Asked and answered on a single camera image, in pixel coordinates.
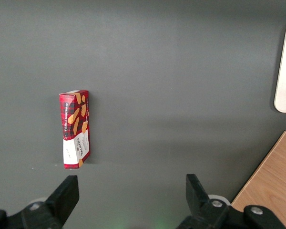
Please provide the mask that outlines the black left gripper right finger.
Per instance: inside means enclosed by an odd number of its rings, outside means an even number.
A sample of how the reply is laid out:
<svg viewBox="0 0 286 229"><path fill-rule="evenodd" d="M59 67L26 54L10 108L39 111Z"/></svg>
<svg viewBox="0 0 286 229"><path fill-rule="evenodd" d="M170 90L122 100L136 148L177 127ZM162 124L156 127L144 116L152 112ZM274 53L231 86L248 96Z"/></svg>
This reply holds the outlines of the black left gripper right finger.
<svg viewBox="0 0 286 229"><path fill-rule="evenodd" d="M229 208L219 199L210 199L195 174L186 175L186 200L191 215L178 226L180 229L220 229Z"/></svg>

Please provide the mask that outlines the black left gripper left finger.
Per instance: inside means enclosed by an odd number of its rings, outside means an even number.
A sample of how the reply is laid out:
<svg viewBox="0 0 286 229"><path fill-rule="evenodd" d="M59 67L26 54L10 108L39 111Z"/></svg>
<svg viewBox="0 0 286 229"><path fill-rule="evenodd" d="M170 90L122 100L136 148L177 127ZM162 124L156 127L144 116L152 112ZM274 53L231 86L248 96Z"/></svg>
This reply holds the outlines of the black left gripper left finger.
<svg viewBox="0 0 286 229"><path fill-rule="evenodd" d="M25 229L61 229L79 201L77 176L67 176L45 201L21 211Z"/></svg>

